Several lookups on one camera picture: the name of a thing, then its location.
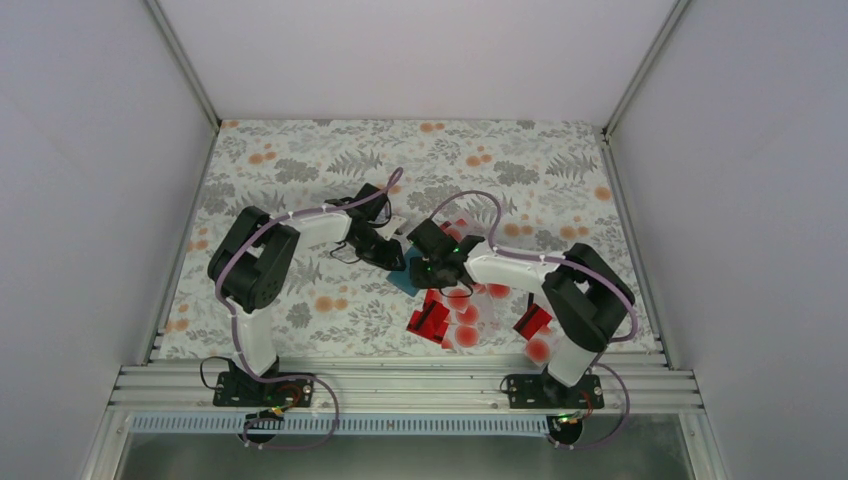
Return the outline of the teal leather card holder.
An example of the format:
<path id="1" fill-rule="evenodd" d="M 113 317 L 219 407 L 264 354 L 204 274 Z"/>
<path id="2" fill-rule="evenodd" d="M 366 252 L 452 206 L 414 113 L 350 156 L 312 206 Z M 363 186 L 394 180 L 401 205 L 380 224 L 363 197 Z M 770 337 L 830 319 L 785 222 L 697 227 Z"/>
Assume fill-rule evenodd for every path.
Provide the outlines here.
<path id="1" fill-rule="evenodd" d="M 410 268 L 412 259 L 420 257 L 421 252 L 417 248 L 409 247 L 404 254 L 405 268 L 401 271 L 390 272 L 386 277 L 387 282 L 410 297 L 417 296 L 420 289 L 412 283 Z"/>

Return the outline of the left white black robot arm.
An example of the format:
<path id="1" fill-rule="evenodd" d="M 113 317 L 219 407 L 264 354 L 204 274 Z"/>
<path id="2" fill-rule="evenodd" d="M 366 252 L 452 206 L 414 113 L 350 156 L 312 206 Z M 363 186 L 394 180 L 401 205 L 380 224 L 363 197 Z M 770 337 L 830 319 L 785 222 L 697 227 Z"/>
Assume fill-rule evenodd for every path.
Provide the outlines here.
<path id="1" fill-rule="evenodd" d="M 249 402 L 266 404 L 278 391 L 278 377 L 271 372 L 278 354 L 271 339 L 269 307 L 281 293 L 298 253 L 338 244 L 351 246 L 358 262 L 388 272 L 406 268 L 399 241 L 378 231 L 377 219 L 383 213 L 390 213 L 388 194 L 365 184 L 355 197 L 276 218 L 253 206 L 237 216 L 207 274 L 217 299 L 230 312 L 235 346 L 231 364 L 243 373 L 238 390 Z"/>

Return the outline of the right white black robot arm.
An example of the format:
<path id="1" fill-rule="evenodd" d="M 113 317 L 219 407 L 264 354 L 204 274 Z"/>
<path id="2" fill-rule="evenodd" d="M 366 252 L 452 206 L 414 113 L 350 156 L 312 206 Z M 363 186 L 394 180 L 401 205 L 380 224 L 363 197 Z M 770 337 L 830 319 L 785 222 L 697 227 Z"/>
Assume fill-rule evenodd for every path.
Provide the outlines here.
<path id="1" fill-rule="evenodd" d="M 419 252 L 409 264 L 417 288 L 498 284 L 545 299 L 565 334 L 541 382 L 552 406 L 565 407 L 577 398 L 579 380 L 608 346 L 638 332 L 634 293 L 586 244 L 576 243 L 562 254 L 510 250 L 479 235 L 457 240 L 432 220 L 407 239 Z"/>

